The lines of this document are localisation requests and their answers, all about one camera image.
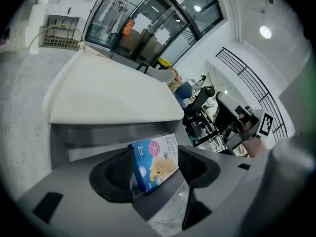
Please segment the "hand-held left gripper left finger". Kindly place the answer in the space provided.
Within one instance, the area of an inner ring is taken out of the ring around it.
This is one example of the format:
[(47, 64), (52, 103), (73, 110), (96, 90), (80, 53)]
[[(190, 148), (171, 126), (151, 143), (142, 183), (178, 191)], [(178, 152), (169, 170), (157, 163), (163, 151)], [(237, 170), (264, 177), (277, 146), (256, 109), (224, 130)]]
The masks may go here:
[(17, 204), (46, 237), (176, 237), (187, 198), (179, 171), (142, 193), (134, 151), (119, 149), (54, 169)]

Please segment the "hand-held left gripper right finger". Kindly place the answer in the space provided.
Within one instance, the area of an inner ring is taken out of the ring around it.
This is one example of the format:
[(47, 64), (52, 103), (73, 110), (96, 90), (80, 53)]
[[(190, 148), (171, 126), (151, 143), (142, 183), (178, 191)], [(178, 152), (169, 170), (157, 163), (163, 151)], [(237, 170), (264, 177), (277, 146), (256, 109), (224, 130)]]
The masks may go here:
[(176, 237), (258, 237), (268, 220), (255, 211), (270, 151), (243, 158), (179, 146), (179, 169), (189, 198)]

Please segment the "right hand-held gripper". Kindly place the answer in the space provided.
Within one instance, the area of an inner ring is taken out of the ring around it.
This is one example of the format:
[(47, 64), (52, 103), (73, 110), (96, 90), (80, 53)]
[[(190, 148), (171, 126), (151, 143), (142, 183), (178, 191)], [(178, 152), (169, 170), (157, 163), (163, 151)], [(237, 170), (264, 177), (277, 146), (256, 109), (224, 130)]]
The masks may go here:
[(223, 140), (231, 154), (243, 141), (268, 137), (274, 121), (271, 114), (250, 106), (242, 108), (224, 92), (218, 92), (215, 98), (218, 106), (214, 124), (219, 132), (223, 132)]

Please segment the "blue and white small packet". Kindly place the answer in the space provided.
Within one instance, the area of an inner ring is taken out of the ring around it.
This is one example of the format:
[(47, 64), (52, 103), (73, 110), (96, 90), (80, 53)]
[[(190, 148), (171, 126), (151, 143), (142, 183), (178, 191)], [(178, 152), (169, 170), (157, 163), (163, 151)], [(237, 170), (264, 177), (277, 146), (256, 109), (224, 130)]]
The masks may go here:
[(173, 133), (128, 147), (134, 151), (134, 174), (144, 193), (150, 193), (178, 170), (178, 142)]

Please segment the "white and grey storage box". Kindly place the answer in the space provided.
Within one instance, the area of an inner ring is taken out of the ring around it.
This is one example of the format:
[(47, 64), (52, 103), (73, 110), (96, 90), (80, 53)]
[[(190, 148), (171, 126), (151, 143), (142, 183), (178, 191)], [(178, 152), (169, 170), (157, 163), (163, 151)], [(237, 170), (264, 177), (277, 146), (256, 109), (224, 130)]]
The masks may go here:
[(83, 51), (50, 84), (42, 113), (54, 169), (168, 133), (190, 144), (184, 113), (165, 82)]

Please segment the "person's right forearm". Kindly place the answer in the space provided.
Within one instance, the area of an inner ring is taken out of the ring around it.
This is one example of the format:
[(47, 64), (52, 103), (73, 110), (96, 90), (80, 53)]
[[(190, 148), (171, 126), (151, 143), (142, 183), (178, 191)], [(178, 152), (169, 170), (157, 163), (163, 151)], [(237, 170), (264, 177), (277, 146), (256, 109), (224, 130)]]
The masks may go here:
[(255, 158), (258, 153), (267, 149), (264, 142), (259, 137), (253, 137), (251, 140), (243, 141), (242, 145), (245, 147), (251, 158)]

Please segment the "black office chair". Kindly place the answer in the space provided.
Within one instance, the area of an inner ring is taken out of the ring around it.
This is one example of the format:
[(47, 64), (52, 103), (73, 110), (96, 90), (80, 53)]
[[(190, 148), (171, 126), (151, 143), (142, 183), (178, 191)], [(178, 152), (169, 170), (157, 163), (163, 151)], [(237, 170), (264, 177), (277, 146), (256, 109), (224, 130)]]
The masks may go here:
[(208, 98), (215, 94), (214, 86), (204, 86), (194, 102), (185, 107), (184, 117), (182, 119), (183, 125), (186, 127), (186, 132), (193, 138), (201, 136), (202, 129), (200, 123), (204, 122), (204, 117), (201, 114), (201, 109)]

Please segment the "black railing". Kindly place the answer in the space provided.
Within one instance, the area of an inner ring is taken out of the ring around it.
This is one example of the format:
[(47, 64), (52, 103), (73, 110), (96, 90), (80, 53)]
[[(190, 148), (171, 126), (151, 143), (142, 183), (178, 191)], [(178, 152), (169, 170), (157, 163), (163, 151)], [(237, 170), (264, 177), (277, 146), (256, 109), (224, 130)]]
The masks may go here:
[(286, 125), (279, 107), (268, 88), (257, 74), (231, 51), (222, 47), (216, 54), (250, 89), (260, 106), (274, 116), (272, 134), (276, 142), (288, 137)]

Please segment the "blue chair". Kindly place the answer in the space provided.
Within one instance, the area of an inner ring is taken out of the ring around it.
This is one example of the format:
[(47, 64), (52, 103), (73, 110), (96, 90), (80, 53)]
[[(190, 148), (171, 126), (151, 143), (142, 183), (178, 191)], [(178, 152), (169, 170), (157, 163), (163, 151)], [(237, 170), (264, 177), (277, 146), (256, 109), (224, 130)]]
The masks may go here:
[(186, 81), (174, 92), (174, 96), (182, 108), (186, 107), (185, 100), (192, 96), (192, 86)]

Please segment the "round ceiling light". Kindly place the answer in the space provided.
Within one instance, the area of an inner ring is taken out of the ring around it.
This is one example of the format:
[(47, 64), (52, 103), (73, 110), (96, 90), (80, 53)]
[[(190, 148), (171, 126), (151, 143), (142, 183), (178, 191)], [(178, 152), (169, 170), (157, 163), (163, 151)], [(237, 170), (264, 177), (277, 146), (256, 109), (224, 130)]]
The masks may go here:
[(270, 39), (272, 37), (271, 30), (266, 26), (261, 26), (259, 31), (262, 37), (264, 37), (265, 39)]

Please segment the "white paper notice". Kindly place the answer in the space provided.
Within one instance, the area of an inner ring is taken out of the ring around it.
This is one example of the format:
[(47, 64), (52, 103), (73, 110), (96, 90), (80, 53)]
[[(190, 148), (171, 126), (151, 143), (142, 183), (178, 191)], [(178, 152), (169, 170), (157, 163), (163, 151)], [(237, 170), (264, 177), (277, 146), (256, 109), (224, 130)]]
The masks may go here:
[(134, 25), (132, 29), (138, 33), (142, 33), (144, 29), (147, 29), (151, 25), (152, 21), (144, 16), (142, 13), (139, 13), (134, 19)]
[(164, 45), (170, 38), (170, 32), (166, 28), (157, 29), (157, 31), (154, 33), (154, 36), (157, 39), (157, 42), (159, 42), (161, 45)]

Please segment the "orange bag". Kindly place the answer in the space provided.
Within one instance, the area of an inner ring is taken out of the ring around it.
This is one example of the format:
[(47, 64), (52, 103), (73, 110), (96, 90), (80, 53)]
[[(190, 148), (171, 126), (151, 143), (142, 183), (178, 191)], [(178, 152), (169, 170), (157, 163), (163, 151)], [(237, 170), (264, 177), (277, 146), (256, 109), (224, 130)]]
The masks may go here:
[(123, 30), (122, 30), (122, 34), (123, 34), (124, 36), (129, 35), (129, 33), (130, 33), (130, 31), (131, 31), (133, 25), (134, 25), (134, 20), (132, 20), (132, 19), (129, 20), (129, 21), (126, 23), (126, 25), (124, 26), (124, 28), (123, 28)]

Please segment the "grey hanging garment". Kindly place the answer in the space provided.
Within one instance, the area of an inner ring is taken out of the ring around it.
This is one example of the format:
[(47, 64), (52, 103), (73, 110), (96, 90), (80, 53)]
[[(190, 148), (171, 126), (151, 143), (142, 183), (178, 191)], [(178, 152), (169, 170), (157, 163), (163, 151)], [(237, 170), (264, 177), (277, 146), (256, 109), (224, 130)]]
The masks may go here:
[(110, 19), (107, 28), (107, 34), (116, 34), (119, 31), (119, 25), (122, 21), (123, 15), (128, 11), (129, 2), (116, 0), (112, 2), (108, 10), (108, 19)]

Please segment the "white hanging garment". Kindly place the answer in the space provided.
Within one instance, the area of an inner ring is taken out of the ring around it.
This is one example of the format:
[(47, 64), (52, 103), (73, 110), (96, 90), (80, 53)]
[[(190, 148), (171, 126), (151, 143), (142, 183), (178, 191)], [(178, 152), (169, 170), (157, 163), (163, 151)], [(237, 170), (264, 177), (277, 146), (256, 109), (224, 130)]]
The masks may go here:
[(109, 10), (112, 8), (113, 3), (115, 2), (115, 0), (111, 0), (109, 2), (109, 4), (106, 6), (106, 8), (104, 9), (104, 11), (101, 13), (100, 17), (99, 17), (99, 21), (104, 21), (104, 18), (106, 16), (106, 14), (109, 12)]

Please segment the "black clothes rack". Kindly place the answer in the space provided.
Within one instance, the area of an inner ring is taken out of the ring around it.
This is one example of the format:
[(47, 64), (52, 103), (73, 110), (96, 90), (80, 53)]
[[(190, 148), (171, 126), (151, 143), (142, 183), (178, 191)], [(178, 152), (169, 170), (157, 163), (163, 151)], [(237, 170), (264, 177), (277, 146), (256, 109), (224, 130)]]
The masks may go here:
[(106, 14), (104, 21), (99, 21), (101, 13), (111, 0), (98, 0), (88, 18), (84, 29), (84, 39), (91, 47), (105, 51), (106, 53), (114, 51), (123, 56), (129, 56), (137, 48), (139, 36), (137, 32), (131, 29), (129, 35), (124, 36), (122, 30), (126, 23), (131, 20), (131, 13), (137, 8), (141, 0), (122, 0), (129, 2), (128, 11), (123, 15), (122, 21), (118, 27), (118, 33), (107, 34), (108, 23), (110, 19)]

